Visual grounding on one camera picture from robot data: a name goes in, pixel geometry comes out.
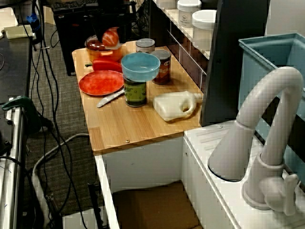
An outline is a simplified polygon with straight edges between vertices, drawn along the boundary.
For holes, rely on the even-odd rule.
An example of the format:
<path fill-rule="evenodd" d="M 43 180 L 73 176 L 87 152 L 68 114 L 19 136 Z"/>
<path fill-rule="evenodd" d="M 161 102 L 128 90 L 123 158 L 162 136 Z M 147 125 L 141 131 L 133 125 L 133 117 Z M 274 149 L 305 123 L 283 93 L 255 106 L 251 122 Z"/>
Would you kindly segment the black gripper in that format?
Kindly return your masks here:
<path fill-rule="evenodd" d="M 136 5 L 133 0 L 98 0 L 83 6 L 99 42 L 106 28 L 118 27 L 120 43 L 126 43 L 132 35 L 132 22 L 136 19 Z"/>

